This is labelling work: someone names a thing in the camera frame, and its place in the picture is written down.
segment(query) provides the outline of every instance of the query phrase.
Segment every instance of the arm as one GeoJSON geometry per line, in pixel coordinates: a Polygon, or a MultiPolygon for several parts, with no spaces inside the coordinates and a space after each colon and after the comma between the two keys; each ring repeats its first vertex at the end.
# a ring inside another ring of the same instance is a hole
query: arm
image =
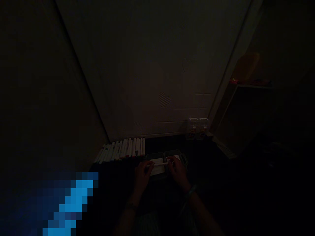
{"type": "Polygon", "coordinates": [[[119,221],[113,231],[114,236],[118,235],[130,235],[132,226],[135,221],[136,209],[139,205],[142,193],[144,192],[149,182],[150,174],[154,167],[154,163],[151,161],[140,162],[138,167],[135,168],[135,183],[134,191],[127,201],[126,208],[121,214],[119,221]],[[145,173],[145,167],[151,164],[148,172],[145,173]]]}
{"type": "MultiPolygon", "coordinates": [[[[178,183],[184,193],[188,193],[191,189],[191,185],[187,179],[185,167],[180,160],[175,157],[168,157],[168,159],[171,160],[168,163],[168,168],[172,173],[174,180],[178,183]]],[[[196,192],[193,192],[190,195],[188,203],[201,235],[224,235],[196,192]]]]}

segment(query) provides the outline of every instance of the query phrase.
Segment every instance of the white card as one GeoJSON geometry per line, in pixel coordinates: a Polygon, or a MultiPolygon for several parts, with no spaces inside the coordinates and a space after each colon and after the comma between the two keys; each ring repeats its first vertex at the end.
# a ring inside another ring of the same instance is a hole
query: white card
{"type": "MultiPolygon", "coordinates": [[[[163,163],[163,158],[151,159],[150,161],[153,161],[155,164],[161,164],[163,163]]],[[[164,166],[157,166],[153,168],[150,176],[161,174],[164,172],[165,172],[164,166]]]]}

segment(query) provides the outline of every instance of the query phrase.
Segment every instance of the door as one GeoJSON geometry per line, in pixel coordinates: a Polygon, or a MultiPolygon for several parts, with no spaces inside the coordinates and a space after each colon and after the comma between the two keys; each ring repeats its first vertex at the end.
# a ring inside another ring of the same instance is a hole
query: door
{"type": "Polygon", "coordinates": [[[111,141],[208,117],[250,0],[57,0],[111,141]]]}

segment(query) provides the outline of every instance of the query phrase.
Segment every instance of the hand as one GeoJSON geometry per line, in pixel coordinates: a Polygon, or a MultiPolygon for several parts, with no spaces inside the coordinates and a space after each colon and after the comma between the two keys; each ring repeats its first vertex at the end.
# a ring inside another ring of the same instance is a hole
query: hand
{"type": "Polygon", "coordinates": [[[144,161],[140,162],[138,167],[135,168],[135,186],[134,186],[134,192],[142,195],[145,188],[148,185],[150,174],[152,172],[152,169],[154,167],[154,162],[152,161],[144,161]],[[150,165],[148,172],[145,173],[144,170],[147,165],[150,165]]]}
{"type": "Polygon", "coordinates": [[[176,183],[183,189],[184,192],[189,192],[191,185],[186,176],[186,169],[179,159],[174,156],[168,157],[168,169],[170,170],[176,183]]]}

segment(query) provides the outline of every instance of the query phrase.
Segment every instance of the wrist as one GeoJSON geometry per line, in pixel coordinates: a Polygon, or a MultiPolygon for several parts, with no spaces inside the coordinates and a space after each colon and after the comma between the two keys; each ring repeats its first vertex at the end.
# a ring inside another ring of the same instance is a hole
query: wrist
{"type": "Polygon", "coordinates": [[[187,183],[183,184],[181,188],[184,193],[188,193],[191,189],[191,184],[187,181],[187,183]]]}
{"type": "Polygon", "coordinates": [[[131,194],[128,203],[132,203],[134,206],[138,206],[142,193],[140,191],[134,190],[131,194]]]}

